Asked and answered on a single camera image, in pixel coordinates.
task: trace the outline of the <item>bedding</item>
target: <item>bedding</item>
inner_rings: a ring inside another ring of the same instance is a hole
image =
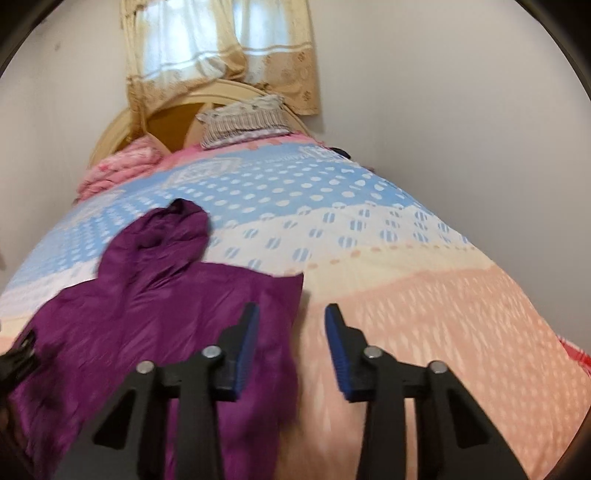
[[[176,197],[210,215],[205,261],[304,272],[293,335],[299,413],[282,433],[277,478],[355,477],[364,406],[347,404],[336,385],[323,328],[331,302],[400,361],[447,362],[532,480],[568,447],[591,381],[518,285],[395,184],[303,135],[181,151],[153,175],[76,206],[0,297],[4,345],[62,288],[93,278],[123,227]],[[408,435],[415,478],[411,421]]]
[[[76,202],[149,173],[167,155],[170,151],[155,136],[148,134],[138,138],[86,172],[76,190]]]
[[[273,135],[285,135],[291,128],[283,112],[281,95],[263,95],[197,115],[204,123],[201,146],[208,150]]]

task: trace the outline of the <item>purple cloth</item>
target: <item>purple cloth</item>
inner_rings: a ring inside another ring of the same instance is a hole
[[[279,428],[296,412],[290,333],[303,275],[200,262],[208,241],[207,213],[194,203],[154,209],[113,239],[96,279],[66,288],[31,319],[23,335],[37,331],[41,366],[12,399],[40,480],[139,361],[186,360],[235,325],[249,301],[259,306],[258,343],[241,399],[218,404],[222,455],[228,480],[272,479]],[[166,479],[173,445],[169,434]]]

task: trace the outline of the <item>headboard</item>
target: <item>headboard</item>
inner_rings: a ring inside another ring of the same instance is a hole
[[[155,113],[148,120],[148,132],[157,137],[171,152],[175,152],[185,146],[186,137],[190,137],[192,144],[201,140],[202,126],[195,118],[198,113],[261,95],[266,94],[250,85],[230,80],[215,80],[171,102],[166,108]],[[311,136],[296,114],[286,106],[284,106],[284,110],[294,131]],[[130,124],[131,113],[129,109],[125,109],[111,122],[96,143],[90,156],[89,167],[96,165],[103,158],[121,150],[128,144]]]

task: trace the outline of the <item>pink blanket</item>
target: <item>pink blanket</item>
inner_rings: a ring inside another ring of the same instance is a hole
[[[86,172],[76,189],[76,202],[87,200],[139,176],[149,175],[162,159],[162,151],[150,137],[139,138]]]

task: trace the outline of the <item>curtain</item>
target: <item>curtain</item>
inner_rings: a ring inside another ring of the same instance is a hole
[[[132,136],[166,103],[218,78],[318,113],[306,0],[121,0]]]

